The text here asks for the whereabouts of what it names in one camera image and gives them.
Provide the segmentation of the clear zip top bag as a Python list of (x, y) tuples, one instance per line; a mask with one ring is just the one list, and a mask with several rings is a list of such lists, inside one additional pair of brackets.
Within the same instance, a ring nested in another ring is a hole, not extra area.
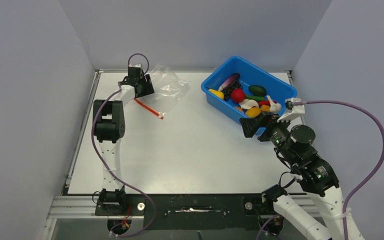
[(189, 90), (189, 83), (166, 65), (157, 65), (150, 72), (154, 93), (135, 99), (136, 103), (163, 120)]

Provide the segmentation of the red toy apple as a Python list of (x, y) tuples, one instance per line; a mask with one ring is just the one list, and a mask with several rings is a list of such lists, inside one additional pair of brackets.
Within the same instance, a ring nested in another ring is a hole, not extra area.
[(246, 94), (241, 88), (236, 88), (231, 92), (230, 98), (234, 103), (239, 104), (246, 99)]

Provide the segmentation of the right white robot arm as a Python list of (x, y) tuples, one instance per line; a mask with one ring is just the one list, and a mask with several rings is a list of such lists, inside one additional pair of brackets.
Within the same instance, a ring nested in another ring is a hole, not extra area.
[(258, 140), (274, 145), (278, 158), (289, 166), (291, 176), (314, 202), (323, 223), (295, 203), (279, 185), (262, 192), (262, 209), (281, 215), (309, 240), (364, 239), (351, 213), (343, 210), (345, 201), (333, 168), (313, 147), (314, 130), (303, 124), (289, 129), (290, 122), (279, 118), (277, 114), (261, 113), (253, 118), (240, 118), (239, 122), (246, 138), (264, 129)]

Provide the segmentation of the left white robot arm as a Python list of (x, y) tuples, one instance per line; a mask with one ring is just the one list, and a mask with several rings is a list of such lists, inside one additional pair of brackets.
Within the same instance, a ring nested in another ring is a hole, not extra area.
[(139, 97), (154, 93), (150, 76), (139, 64), (129, 65), (118, 90), (106, 99), (93, 102), (91, 140), (103, 164), (103, 183), (97, 212), (110, 216), (132, 213), (122, 180), (120, 148), (126, 132), (125, 106)]

